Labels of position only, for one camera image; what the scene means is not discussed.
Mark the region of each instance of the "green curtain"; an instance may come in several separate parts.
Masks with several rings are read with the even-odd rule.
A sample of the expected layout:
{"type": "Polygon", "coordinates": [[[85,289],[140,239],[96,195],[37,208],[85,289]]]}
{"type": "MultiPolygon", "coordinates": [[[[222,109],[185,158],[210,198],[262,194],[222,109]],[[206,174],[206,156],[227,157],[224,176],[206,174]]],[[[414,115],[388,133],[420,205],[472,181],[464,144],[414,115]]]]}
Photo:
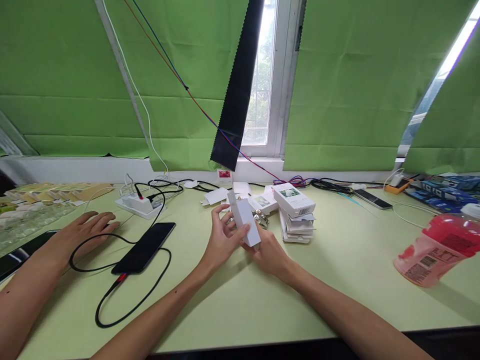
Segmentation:
{"type": "Polygon", "coordinates": [[[475,0],[312,0],[285,146],[289,171],[387,171],[475,0]]]}
{"type": "Polygon", "coordinates": [[[405,160],[412,173],[480,171],[480,29],[473,30],[405,160]]]}
{"type": "Polygon", "coordinates": [[[94,0],[0,4],[0,109],[44,156],[148,156],[94,0]]]}
{"type": "MultiPolygon", "coordinates": [[[[154,36],[129,1],[158,49],[154,36]]],[[[218,123],[248,0],[137,2],[190,92],[218,123]]],[[[106,1],[133,80],[150,114],[151,136],[170,170],[212,170],[217,129],[171,73],[123,1],[106,1]]],[[[148,117],[137,99],[148,132],[148,117]]],[[[150,149],[154,170],[163,170],[150,149]]]]}

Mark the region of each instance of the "barcode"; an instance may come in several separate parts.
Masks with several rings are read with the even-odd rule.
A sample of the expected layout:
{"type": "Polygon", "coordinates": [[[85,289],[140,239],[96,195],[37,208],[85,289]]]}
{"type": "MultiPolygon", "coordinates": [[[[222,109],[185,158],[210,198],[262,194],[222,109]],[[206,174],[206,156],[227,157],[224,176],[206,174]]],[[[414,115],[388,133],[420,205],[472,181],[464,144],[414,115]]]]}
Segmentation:
{"type": "Polygon", "coordinates": [[[425,256],[422,260],[420,260],[420,262],[430,269],[433,265],[437,263],[437,260],[431,258],[430,256],[425,256]]]}
{"type": "Polygon", "coordinates": [[[302,216],[302,215],[308,214],[308,213],[309,213],[309,210],[310,210],[309,207],[300,210],[300,212],[298,213],[298,216],[302,216]]]}

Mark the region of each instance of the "light green desk surface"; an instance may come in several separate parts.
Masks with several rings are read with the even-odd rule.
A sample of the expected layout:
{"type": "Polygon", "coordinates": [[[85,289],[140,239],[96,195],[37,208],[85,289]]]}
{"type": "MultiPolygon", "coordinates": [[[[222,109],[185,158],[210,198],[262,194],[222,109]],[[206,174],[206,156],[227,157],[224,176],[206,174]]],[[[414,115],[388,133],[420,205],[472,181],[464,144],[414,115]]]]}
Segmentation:
{"type": "MultiPolygon", "coordinates": [[[[253,187],[254,192],[262,192],[253,187]]],[[[370,191],[385,199],[381,190],[370,191]]],[[[316,202],[317,230],[311,242],[284,243],[276,212],[270,216],[269,229],[288,255],[306,270],[372,309],[401,331],[480,324],[480,256],[459,264],[434,288],[417,287],[395,270],[392,260],[415,240],[421,231],[419,228],[402,221],[391,210],[378,210],[360,199],[358,202],[372,213],[336,193],[315,188],[305,189],[304,193],[316,202]]],[[[116,276],[109,269],[87,274],[70,270],[45,306],[20,359],[88,358],[182,281],[202,257],[210,234],[212,207],[200,204],[203,195],[186,189],[167,201],[167,210],[160,221],[177,224],[164,245],[172,252],[170,268],[132,316],[109,329],[96,327],[97,304],[116,276]]],[[[387,196],[418,204],[404,194],[387,196]]],[[[130,213],[115,206],[116,197],[116,191],[111,192],[92,201],[89,208],[115,211],[125,220],[130,213]]],[[[404,206],[399,207],[398,212],[423,225],[431,219],[427,213],[404,206]]],[[[71,214],[68,220],[76,215],[71,214]]],[[[118,233],[136,241],[149,225],[150,221],[134,216],[118,233]]],[[[119,260],[130,247],[119,239],[112,239],[90,261],[83,261],[82,266],[93,268],[119,260]]],[[[101,320],[113,322],[137,304],[152,287],[167,259],[165,252],[159,252],[143,274],[128,277],[105,302],[101,320]]],[[[200,289],[154,351],[191,351],[334,336],[295,291],[262,273],[240,248],[200,289]]]]}

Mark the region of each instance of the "power strip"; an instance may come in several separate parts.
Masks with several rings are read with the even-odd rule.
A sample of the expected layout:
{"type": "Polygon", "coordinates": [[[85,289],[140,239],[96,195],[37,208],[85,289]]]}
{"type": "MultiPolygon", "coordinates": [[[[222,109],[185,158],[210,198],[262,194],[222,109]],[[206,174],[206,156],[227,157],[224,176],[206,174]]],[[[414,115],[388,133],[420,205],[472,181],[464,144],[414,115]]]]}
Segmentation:
{"type": "MultiPolygon", "coordinates": [[[[160,205],[156,208],[152,208],[152,204],[150,203],[149,199],[144,198],[140,200],[136,195],[131,195],[126,198],[119,198],[118,200],[115,200],[115,204],[119,208],[138,215],[146,220],[152,220],[158,215],[160,209],[162,209],[162,203],[160,203],[160,205]]],[[[161,212],[163,213],[166,208],[167,206],[165,205],[161,212]]]]}

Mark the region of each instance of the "red wire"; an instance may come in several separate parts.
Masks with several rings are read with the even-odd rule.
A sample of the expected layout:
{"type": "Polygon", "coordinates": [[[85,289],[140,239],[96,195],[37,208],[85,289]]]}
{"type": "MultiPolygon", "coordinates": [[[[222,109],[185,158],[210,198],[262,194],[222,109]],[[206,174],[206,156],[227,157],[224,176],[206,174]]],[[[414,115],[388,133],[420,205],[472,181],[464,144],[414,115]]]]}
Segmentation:
{"type": "MultiPolygon", "coordinates": [[[[167,62],[167,60],[165,60],[164,56],[162,55],[162,53],[160,52],[160,50],[157,48],[157,46],[155,45],[155,43],[153,42],[153,40],[150,38],[149,34],[147,33],[147,31],[145,30],[145,28],[143,27],[142,23],[140,22],[139,18],[137,17],[137,15],[135,15],[135,12],[134,10],[131,8],[131,6],[129,5],[129,3],[127,2],[127,0],[123,0],[125,2],[125,4],[128,6],[128,8],[130,9],[130,12],[133,14],[133,16],[135,17],[135,20],[136,22],[140,25],[141,29],[143,30],[143,32],[145,33],[146,37],[148,38],[148,40],[150,40],[151,44],[153,45],[153,47],[156,49],[156,51],[158,52],[158,54],[161,56],[161,58],[163,59],[163,61],[165,62],[165,64],[168,66],[168,68],[170,69],[170,71],[175,75],[175,77],[177,78],[177,80],[182,84],[182,86],[184,86],[184,84],[182,83],[182,80],[180,80],[179,76],[177,75],[177,73],[172,69],[172,67],[169,65],[169,63],[167,62]]],[[[217,124],[212,120],[212,118],[210,118],[210,116],[202,109],[202,107],[199,105],[199,103],[195,100],[195,98],[192,96],[192,94],[190,93],[189,89],[185,86],[185,90],[186,92],[188,93],[188,95],[190,95],[191,99],[193,100],[193,102],[198,106],[198,108],[201,110],[201,112],[218,128],[217,124]]],[[[230,141],[230,139],[222,132],[220,132],[223,137],[232,145],[236,148],[236,146],[230,141]]],[[[254,164],[255,166],[259,167],[260,169],[262,169],[263,171],[267,172],[268,174],[272,175],[275,179],[278,179],[280,180],[279,177],[277,177],[276,175],[272,174],[270,171],[266,170],[265,168],[263,168],[262,166],[258,165],[255,161],[252,161],[250,158],[248,158],[247,156],[245,156],[241,151],[239,151],[240,154],[243,155],[243,157],[245,159],[247,159],[249,162],[251,162],[252,164],[254,164]]]]}

